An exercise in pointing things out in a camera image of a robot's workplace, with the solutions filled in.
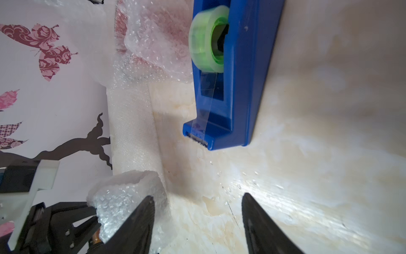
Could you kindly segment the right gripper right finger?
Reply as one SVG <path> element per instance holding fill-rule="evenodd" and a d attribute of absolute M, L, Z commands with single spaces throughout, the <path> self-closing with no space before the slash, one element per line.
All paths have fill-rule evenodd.
<path fill-rule="evenodd" d="M 249 193 L 242 198 L 242 218 L 249 254 L 303 254 Z"/>

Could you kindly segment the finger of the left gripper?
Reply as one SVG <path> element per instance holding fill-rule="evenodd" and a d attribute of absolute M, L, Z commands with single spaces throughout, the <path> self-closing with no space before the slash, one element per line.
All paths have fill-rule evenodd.
<path fill-rule="evenodd" d="M 51 253 L 79 253 L 99 227 L 96 216 L 53 216 L 50 221 Z"/>
<path fill-rule="evenodd" d="M 86 202 L 60 202 L 48 208 L 49 221 L 78 222 L 88 218 L 88 221 L 96 222 L 96 209 Z"/>

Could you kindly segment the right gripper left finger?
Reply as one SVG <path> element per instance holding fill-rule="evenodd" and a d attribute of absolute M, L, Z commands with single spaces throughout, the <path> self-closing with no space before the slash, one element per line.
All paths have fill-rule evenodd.
<path fill-rule="evenodd" d="M 147 196 L 107 243 L 97 243 L 89 254 L 148 254 L 155 219 L 155 202 Z"/>

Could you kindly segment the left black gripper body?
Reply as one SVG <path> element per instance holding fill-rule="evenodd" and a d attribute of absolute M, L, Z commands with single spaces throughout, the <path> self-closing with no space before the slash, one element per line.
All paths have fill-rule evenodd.
<path fill-rule="evenodd" d="M 50 208 L 43 202 L 31 207 L 13 250 L 10 248 L 12 234 L 1 237 L 1 254 L 50 254 L 50 217 Z"/>

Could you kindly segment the blue tape dispenser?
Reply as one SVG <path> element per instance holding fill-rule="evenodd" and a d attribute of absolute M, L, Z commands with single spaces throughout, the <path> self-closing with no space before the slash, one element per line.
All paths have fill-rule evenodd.
<path fill-rule="evenodd" d="M 197 116 L 184 136 L 208 150 L 251 142 L 283 8 L 284 1 L 194 1 Z"/>

